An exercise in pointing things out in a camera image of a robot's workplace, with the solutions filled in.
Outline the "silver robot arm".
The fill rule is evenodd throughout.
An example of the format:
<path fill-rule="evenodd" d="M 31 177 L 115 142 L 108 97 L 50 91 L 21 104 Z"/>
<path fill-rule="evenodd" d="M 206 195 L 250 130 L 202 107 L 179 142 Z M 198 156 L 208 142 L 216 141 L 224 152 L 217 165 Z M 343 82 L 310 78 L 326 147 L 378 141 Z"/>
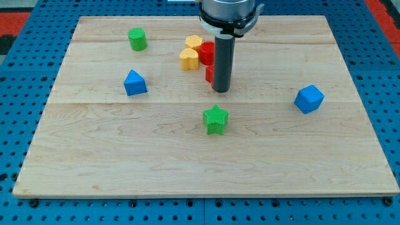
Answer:
<path fill-rule="evenodd" d="M 241 38 L 256 25 L 264 7 L 255 0 L 202 0 L 199 19 L 219 39 Z"/>

